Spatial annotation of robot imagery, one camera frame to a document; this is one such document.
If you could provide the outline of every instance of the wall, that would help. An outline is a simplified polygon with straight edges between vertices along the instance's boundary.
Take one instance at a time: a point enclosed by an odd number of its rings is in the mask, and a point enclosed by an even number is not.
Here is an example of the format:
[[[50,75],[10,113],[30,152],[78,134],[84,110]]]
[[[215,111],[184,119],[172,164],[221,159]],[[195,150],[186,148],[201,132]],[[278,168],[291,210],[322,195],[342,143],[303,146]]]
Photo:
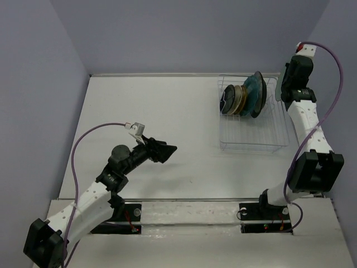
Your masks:
[[[328,0],[51,0],[89,73],[277,72]]]
[[[336,153],[343,154],[345,166],[341,171],[331,196],[350,252],[357,266],[357,124],[355,101],[357,62],[357,2],[355,0],[331,0],[309,40],[327,45],[339,57],[345,75],[343,92],[335,110],[323,129]],[[317,94],[318,112],[322,117],[330,106],[339,83],[339,73],[332,57],[321,49],[314,59],[315,69],[309,87]]]
[[[30,267],[27,231],[58,194],[88,75],[48,0],[2,0],[0,25],[0,266]]]

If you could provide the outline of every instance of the dish rack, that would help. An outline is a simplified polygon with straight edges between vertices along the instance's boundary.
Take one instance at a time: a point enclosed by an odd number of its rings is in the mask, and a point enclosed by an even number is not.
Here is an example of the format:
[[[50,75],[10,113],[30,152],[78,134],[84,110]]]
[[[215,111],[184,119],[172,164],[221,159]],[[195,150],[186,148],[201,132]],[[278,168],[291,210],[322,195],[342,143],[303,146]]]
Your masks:
[[[219,75],[220,98],[224,89],[232,85],[243,85],[247,76]],[[282,102],[275,100],[277,78],[264,76],[267,83],[267,101],[257,118],[220,113],[219,143],[223,151],[273,153],[289,145],[285,111]]]

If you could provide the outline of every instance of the purple cable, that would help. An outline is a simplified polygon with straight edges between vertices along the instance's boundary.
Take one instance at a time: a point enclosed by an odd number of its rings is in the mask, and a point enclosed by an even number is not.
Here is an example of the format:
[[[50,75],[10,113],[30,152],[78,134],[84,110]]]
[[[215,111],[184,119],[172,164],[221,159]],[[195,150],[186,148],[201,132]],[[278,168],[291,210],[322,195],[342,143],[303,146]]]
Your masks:
[[[342,69],[342,65],[341,65],[341,62],[340,60],[338,59],[338,57],[336,56],[336,54],[330,50],[328,47],[322,45],[322,44],[319,44],[319,43],[316,43],[316,42],[301,42],[301,44],[306,44],[306,45],[314,45],[314,46],[318,46],[318,47],[321,47],[323,48],[324,50],[326,50],[328,53],[330,53],[330,55],[335,59],[336,63],[337,63],[337,67],[339,68],[339,72],[340,72],[340,84],[339,84],[339,88],[337,90],[337,94],[336,94],[336,97],[334,99],[334,101],[332,102],[329,110],[326,112],[326,114],[324,115],[324,117],[317,123],[316,127],[311,130],[311,132],[306,136],[306,138],[302,141],[302,143],[300,144],[300,147],[297,149],[297,152],[291,162],[291,165],[288,169],[288,173],[287,173],[287,176],[286,176],[286,180],[285,180],[285,183],[284,183],[284,198],[286,200],[286,202],[288,204],[291,204],[291,205],[295,205],[297,206],[297,208],[300,210],[300,219],[297,221],[297,223],[291,227],[290,229],[287,229],[287,230],[284,230],[284,232],[290,232],[292,231],[294,228],[296,228],[302,221],[302,217],[303,217],[303,212],[302,212],[302,208],[296,204],[296,203],[293,203],[291,202],[289,199],[288,199],[288,196],[286,194],[286,189],[287,189],[287,186],[288,186],[288,183],[289,183],[289,180],[290,180],[290,177],[291,177],[291,173],[293,172],[294,168],[295,168],[295,162],[301,152],[301,150],[304,148],[304,146],[307,144],[307,141],[308,139],[316,132],[317,128],[320,127],[322,125],[322,123],[327,119],[327,117],[330,115],[330,113],[332,112],[332,110],[335,108],[335,105],[337,103],[337,101],[339,100],[340,98],[340,95],[341,95],[341,92],[342,92],[342,87],[344,85],[344,72],[343,72],[343,69]]]
[[[66,268],[69,264],[69,261],[71,260],[72,258],[72,255],[75,251],[75,249],[77,248],[77,245],[79,243],[79,241],[74,245],[72,251],[71,251],[71,254],[68,258],[68,261],[65,265],[65,255],[66,255],[66,248],[67,248],[67,239],[68,239],[68,234],[69,234],[69,229],[71,228],[71,224],[72,224],[72,221],[73,221],[73,218],[74,218],[74,213],[76,211],[76,206],[77,206],[77,203],[78,203],[78,195],[79,195],[79,190],[78,190],[78,179],[77,179],[77,175],[76,175],[76,171],[75,171],[75,168],[74,168],[74,153],[77,149],[77,146],[79,144],[79,142],[89,133],[91,133],[92,131],[98,129],[98,128],[101,128],[101,127],[105,127],[105,126],[123,126],[125,127],[125,124],[123,123],[105,123],[105,124],[101,124],[101,125],[98,125],[96,127],[93,127],[91,128],[90,130],[86,131],[82,136],[79,137],[79,139],[76,141],[76,143],[74,144],[73,146],[73,149],[72,149],[72,153],[71,153],[71,168],[72,168],[72,173],[73,173],[73,179],[74,179],[74,187],[75,187],[75,197],[74,197],[74,204],[75,206],[73,206],[73,209],[72,209],[72,212],[71,212],[71,216],[69,217],[69,220],[68,220],[68,224],[67,224],[67,228],[66,228],[66,231],[65,231],[65,234],[64,234],[64,243],[63,243],[63,250],[62,250],[62,260],[61,260],[61,266],[62,268]]]

